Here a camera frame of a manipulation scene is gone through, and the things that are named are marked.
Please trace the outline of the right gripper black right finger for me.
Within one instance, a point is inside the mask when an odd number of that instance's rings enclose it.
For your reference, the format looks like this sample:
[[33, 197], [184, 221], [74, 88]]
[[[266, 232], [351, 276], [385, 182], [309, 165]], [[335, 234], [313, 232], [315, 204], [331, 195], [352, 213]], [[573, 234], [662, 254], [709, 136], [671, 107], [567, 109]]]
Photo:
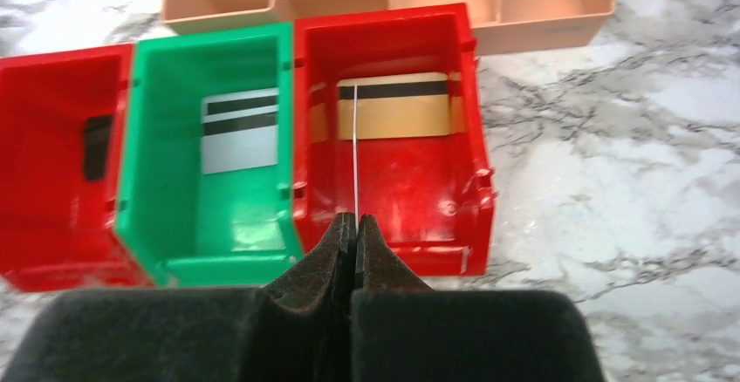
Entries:
[[359, 223], [354, 381], [601, 381], [586, 320], [549, 290], [434, 290]]

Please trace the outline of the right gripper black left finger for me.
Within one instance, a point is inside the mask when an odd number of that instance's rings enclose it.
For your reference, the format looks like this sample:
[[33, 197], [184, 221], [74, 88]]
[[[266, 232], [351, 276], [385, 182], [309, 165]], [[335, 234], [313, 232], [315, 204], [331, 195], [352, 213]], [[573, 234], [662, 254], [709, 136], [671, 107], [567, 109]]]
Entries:
[[347, 381], [356, 224], [262, 287], [74, 290], [25, 333], [5, 381]]

